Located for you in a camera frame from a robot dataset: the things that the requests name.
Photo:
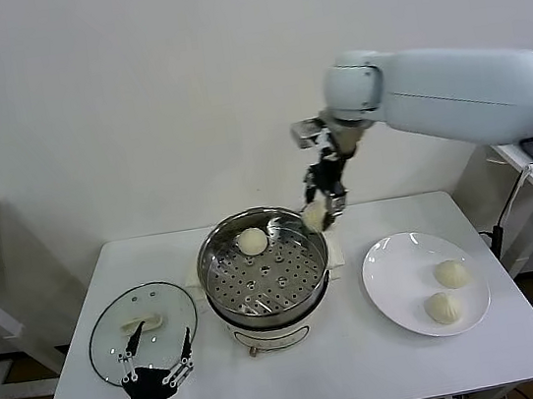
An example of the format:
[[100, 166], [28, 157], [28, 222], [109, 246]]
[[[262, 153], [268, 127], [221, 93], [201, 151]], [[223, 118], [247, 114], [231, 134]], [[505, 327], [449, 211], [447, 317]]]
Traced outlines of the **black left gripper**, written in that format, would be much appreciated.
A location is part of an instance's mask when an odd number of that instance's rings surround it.
[[120, 381], [130, 399], [169, 399], [175, 395], [174, 388], [180, 386], [194, 368], [192, 362], [191, 329], [186, 328], [179, 361], [170, 369], [135, 368], [137, 355], [145, 322], [141, 320], [128, 339], [125, 352], [118, 356], [123, 369]]

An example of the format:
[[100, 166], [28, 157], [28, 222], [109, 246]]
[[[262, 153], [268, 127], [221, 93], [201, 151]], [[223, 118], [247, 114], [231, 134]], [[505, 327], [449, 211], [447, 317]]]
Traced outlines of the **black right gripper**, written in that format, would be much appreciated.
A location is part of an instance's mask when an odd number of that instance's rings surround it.
[[325, 200], [324, 227], [331, 227], [337, 217], [341, 216], [346, 207], [347, 190], [342, 184], [342, 174], [345, 166], [344, 155], [335, 145], [335, 141], [328, 131], [322, 131], [314, 141], [319, 153], [318, 162], [310, 167], [303, 178], [304, 206], [308, 207], [315, 201], [316, 191], [323, 193]]

